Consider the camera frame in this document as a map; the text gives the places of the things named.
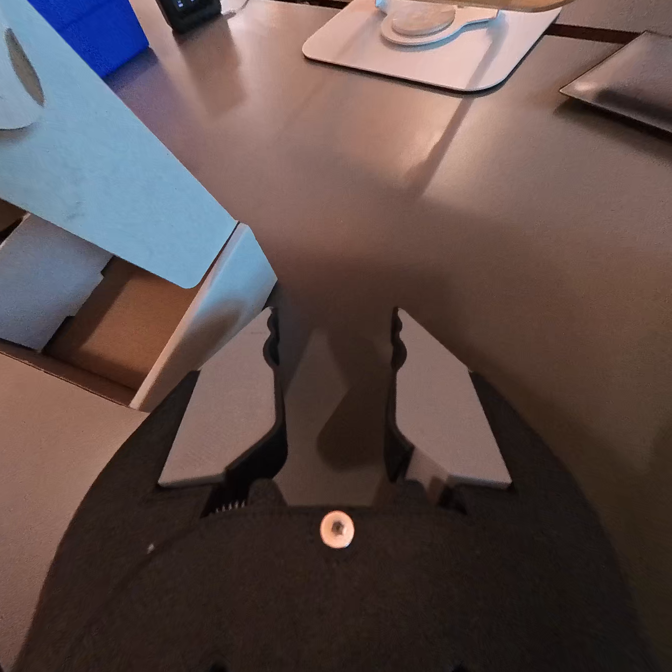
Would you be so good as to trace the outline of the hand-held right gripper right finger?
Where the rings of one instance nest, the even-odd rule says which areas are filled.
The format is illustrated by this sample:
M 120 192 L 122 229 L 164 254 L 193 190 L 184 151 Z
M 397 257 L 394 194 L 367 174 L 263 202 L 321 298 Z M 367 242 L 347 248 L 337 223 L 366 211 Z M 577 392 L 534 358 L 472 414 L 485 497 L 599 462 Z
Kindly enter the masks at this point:
M 402 308 L 392 311 L 391 349 L 389 482 L 420 483 L 434 504 L 461 485 L 508 489 L 511 476 L 466 365 Z

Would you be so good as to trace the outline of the black tray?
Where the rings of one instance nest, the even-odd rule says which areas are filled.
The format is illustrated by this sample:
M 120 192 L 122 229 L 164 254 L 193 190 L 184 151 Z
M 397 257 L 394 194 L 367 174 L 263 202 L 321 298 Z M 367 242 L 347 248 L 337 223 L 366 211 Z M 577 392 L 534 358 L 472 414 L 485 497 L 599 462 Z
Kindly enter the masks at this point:
M 671 37 L 647 31 L 560 89 L 604 112 L 671 133 Z

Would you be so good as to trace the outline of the blue plastic bin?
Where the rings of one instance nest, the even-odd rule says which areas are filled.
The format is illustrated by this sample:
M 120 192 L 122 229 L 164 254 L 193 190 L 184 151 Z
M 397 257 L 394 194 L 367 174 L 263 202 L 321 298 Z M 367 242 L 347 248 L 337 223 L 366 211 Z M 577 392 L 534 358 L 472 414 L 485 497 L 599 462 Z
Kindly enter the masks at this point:
M 129 1 L 30 1 L 30 4 L 101 78 L 116 72 L 149 47 Z

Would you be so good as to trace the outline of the white cardboard box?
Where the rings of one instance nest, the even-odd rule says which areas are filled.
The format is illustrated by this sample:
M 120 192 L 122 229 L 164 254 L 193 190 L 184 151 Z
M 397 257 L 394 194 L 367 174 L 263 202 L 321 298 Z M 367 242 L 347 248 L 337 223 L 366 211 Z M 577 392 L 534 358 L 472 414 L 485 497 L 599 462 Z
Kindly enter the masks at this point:
M 1 2 L 1 665 L 84 492 L 276 281 L 233 217 L 28 1 Z

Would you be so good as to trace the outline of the white monitor stand base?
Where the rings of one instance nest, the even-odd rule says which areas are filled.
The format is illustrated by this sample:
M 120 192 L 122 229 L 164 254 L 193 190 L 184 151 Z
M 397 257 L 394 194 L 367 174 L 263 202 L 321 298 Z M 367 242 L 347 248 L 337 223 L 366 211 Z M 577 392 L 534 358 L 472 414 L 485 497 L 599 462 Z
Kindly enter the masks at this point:
M 302 46 L 306 58 L 457 93 L 501 84 L 558 18 L 474 1 L 352 1 Z

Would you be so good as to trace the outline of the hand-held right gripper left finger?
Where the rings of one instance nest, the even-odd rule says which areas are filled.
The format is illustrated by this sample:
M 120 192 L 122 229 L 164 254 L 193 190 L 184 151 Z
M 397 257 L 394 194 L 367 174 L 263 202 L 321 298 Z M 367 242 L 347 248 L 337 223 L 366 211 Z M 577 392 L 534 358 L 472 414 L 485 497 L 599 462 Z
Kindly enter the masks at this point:
M 280 432 L 278 315 L 266 307 L 198 370 L 158 485 L 219 484 Z

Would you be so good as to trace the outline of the small black device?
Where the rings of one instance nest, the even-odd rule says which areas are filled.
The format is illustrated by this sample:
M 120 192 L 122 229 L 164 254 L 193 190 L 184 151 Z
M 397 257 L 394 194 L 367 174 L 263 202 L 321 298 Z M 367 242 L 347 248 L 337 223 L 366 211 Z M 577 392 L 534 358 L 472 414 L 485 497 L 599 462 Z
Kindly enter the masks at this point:
M 178 34 L 214 20 L 222 12 L 221 1 L 156 1 L 164 20 Z

